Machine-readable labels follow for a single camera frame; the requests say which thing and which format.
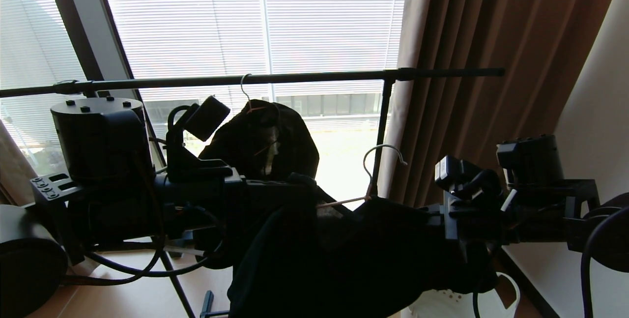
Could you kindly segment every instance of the curtain fold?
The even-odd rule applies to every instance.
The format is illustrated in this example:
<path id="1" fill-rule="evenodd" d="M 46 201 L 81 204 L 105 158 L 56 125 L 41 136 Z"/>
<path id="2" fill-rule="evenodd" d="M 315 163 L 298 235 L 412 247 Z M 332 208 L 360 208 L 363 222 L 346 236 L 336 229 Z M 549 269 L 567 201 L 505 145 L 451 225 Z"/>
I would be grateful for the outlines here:
<path id="1" fill-rule="evenodd" d="M 30 179 L 37 177 L 0 120 L 0 203 L 24 205 L 34 201 Z"/>
<path id="2" fill-rule="evenodd" d="M 501 78 L 396 84 L 384 150 L 383 196 L 442 201 L 434 164 L 447 154 L 498 169 L 496 144 L 552 134 L 611 0 L 406 0 L 399 67 L 505 67 Z"/>

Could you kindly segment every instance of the curtain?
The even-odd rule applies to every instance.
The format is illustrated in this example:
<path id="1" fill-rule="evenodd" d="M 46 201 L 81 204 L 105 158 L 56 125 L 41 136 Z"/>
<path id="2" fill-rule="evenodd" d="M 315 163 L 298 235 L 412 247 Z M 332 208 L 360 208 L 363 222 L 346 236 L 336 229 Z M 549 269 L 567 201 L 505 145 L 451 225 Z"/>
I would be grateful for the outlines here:
<path id="1" fill-rule="evenodd" d="M 0 120 L 0 203 L 33 202 L 29 179 L 34 177 L 37 174 Z"/>
<path id="2" fill-rule="evenodd" d="M 505 67 L 501 78 L 396 83 L 380 195 L 442 201 L 434 164 L 454 155 L 499 171 L 496 144 L 552 134 L 611 0 L 406 0 L 399 67 Z"/>

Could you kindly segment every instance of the laundry basket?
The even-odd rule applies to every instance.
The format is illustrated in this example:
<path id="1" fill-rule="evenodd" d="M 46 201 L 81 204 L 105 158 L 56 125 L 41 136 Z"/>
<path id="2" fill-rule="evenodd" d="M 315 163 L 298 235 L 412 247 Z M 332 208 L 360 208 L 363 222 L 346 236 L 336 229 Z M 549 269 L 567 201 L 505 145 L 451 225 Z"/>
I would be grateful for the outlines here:
<path id="1" fill-rule="evenodd" d="M 478 309 L 481 318 L 513 318 L 519 304 L 519 287 L 515 281 L 504 273 L 515 289 L 515 302 L 505 308 L 498 293 L 492 289 L 478 295 Z M 474 318 L 472 294 L 461 295 L 448 290 L 425 291 L 420 298 L 401 312 L 401 318 Z"/>

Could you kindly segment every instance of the cylindrical motor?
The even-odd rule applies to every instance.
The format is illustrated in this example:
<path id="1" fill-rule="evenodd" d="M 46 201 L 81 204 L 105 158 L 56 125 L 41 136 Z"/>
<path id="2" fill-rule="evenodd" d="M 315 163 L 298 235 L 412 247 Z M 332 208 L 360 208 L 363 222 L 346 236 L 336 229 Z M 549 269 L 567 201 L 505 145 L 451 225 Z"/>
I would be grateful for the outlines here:
<path id="1" fill-rule="evenodd" d="M 497 145 L 498 163 L 505 170 L 507 187 L 549 186 L 564 179 L 557 141 L 553 135 L 541 135 Z"/>
<path id="2" fill-rule="evenodd" d="M 153 179 L 143 105 L 126 98 L 65 101 L 50 111 L 68 173 L 83 185 Z"/>

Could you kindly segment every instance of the white venetian blind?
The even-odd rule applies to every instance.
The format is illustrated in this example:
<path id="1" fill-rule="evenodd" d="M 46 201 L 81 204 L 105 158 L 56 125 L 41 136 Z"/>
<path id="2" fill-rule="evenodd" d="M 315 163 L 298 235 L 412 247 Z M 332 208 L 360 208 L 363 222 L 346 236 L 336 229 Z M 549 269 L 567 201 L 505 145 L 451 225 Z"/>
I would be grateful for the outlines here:
<path id="1" fill-rule="evenodd" d="M 0 0 L 0 52 L 1 89 L 85 80 L 55 0 Z M 0 99 L 2 122 L 38 173 L 55 171 L 50 164 L 59 163 L 50 107 L 65 99 L 56 94 Z"/>
<path id="2" fill-rule="evenodd" d="M 135 78 L 395 68 L 404 0 L 109 0 Z M 381 81 L 275 86 L 276 96 L 380 92 Z M 267 86 L 247 86 L 252 98 Z M 147 89 L 144 101 L 239 87 Z"/>

